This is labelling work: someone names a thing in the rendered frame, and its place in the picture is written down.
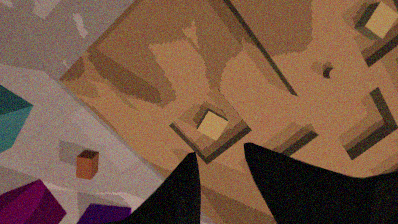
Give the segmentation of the tan block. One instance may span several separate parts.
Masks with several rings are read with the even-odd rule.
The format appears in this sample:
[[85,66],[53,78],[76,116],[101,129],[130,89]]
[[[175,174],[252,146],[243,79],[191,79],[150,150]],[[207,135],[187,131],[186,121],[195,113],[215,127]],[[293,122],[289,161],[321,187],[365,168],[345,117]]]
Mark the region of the tan block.
[[207,108],[196,127],[197,131],[217,141],[228,123],[227,118]]
[[394,10],[379,1],[365,9],[354,28],[370,40],[384,39],[397,18],[398,14]]

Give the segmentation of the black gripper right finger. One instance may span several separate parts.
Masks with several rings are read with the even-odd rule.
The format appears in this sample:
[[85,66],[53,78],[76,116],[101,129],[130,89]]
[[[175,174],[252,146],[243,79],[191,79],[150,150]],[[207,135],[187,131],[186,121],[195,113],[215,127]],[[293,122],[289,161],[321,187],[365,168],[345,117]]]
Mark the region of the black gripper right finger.
[[244,152],[277,224],[385,224],[398,214],[398,171],[361,178],[251,142]]

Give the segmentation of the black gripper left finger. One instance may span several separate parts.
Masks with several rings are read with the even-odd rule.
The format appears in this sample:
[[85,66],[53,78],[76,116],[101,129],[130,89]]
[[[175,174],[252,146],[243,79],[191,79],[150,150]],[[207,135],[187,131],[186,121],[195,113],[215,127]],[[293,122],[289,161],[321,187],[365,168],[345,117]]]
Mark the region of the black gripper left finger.
[[200,224],[201,185],[196,153],[188,153],[130,216],[102,224]]

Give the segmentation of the orange-brown cube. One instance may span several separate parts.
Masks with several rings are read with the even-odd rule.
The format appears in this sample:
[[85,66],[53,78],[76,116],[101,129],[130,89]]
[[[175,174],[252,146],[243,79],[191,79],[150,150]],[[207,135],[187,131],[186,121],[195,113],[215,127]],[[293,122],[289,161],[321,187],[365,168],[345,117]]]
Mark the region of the orange-brown cube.
[[77,156],[76,178],[89,179],[98,171],[99,152],[84,150]]

